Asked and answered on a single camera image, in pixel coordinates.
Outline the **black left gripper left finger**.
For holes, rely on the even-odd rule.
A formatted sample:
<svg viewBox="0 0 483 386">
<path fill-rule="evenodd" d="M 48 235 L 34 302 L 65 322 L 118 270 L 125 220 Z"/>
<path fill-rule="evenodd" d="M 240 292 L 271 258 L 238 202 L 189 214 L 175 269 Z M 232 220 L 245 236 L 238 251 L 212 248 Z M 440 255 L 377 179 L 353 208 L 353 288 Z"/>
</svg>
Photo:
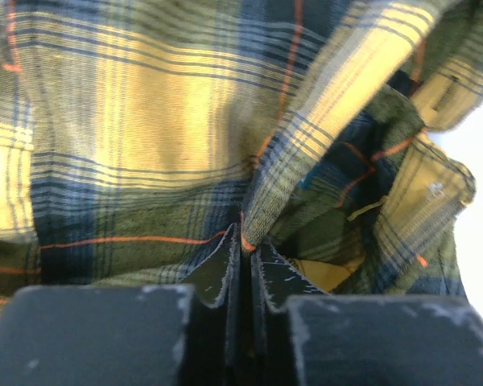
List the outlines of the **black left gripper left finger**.
<svg viewBox="0 0 483 386">
<path fill-rule="evenodd" d="M 30 286 L 0 315 L 0 385 L 225 385 L 239 282 L 237 226 L 184 280 Z"/>
</svg>

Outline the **yellow plaid shirt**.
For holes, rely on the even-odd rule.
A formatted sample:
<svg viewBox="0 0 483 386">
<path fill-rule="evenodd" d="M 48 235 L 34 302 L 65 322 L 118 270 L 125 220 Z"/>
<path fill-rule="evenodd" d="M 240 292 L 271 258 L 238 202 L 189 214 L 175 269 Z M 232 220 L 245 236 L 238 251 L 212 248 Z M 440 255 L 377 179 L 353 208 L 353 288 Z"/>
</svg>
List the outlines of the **yellow plaid shirt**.
<svg viewBox="0 0 483 386">
<path fill-rule="evenodd" d="M 229 238 L 335 294 L 464 296 L 483 1 L 0 1 L 0 312 Z"/>
</svg>

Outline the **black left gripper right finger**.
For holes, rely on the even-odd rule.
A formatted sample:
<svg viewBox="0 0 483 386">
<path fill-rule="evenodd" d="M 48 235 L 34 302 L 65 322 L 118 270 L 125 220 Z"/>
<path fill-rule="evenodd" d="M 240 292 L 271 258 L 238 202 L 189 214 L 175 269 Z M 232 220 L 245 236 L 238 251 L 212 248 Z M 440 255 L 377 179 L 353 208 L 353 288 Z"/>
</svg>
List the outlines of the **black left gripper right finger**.
<svg viewBox="0 0 483 386">
<path fill-rule="evenodd" d="M 483 385 L 465 301 L 331 295 L 264 243 L 251 257 L 259 385 Z"/>
</svg>

